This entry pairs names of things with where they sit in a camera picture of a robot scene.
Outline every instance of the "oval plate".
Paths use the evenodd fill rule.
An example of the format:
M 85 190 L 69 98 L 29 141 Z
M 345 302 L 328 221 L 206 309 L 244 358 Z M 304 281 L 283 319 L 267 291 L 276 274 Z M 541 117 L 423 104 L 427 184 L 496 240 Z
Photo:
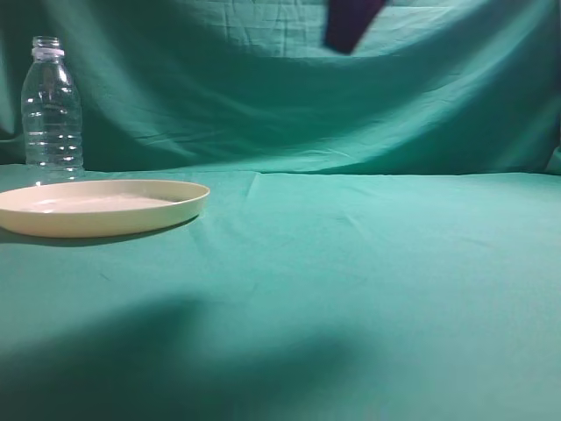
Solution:
M 0 193 L 0 226 L 36 237 L 96 238 L 186 222 L 210 190 L 192 182 L 67 182 Z

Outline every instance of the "green backdrop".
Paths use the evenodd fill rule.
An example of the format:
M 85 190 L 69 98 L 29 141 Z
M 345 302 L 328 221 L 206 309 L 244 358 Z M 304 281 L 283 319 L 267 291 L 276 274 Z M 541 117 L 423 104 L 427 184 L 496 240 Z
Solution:
M 62 38 L 88 169 L 461 174 L 546 169 L 557 0 L 394 0 L 352 57 L 324 0 L 2 0 L 0 162 L 24 159 L 33 35 Z

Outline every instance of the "plastic bottle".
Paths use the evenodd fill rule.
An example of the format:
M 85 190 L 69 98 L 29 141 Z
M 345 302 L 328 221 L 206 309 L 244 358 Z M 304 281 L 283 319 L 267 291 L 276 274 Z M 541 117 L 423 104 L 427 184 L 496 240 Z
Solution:
M 21 111 L 25 160 L 35 184 L 72 181 L 83 175 L 82 107 L 63 63 L 58 39 L 33 39 L 33 64 L 25 78 Z

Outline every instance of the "plate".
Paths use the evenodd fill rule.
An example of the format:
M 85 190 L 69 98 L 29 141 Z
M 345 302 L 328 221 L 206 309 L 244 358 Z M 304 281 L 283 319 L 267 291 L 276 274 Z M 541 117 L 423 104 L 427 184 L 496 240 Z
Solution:
M 192 182 L 66 182 L 0 193 L 0 226 L 51 238 L 96 238 L 149 232 L 186 222 L 210 190 Z

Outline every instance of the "bottle neck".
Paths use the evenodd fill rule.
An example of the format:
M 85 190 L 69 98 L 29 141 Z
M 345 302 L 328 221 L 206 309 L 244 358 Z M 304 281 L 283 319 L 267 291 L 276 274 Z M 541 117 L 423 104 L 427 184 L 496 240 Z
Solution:
M 59 49 L 58 46 L 36 46 L 32 49 L 32 55 L 35 61 L 61 62 L 64 50 Z
M 33 56 L 33 62 L 34 62 L 34 63 L 56 63 L 56 64 L 61 64 L 61 63 L 62 63 L 62 57 L 59 56 L 59 55 L 52 55 L 52 56 L 45 56 L 45 55 Z

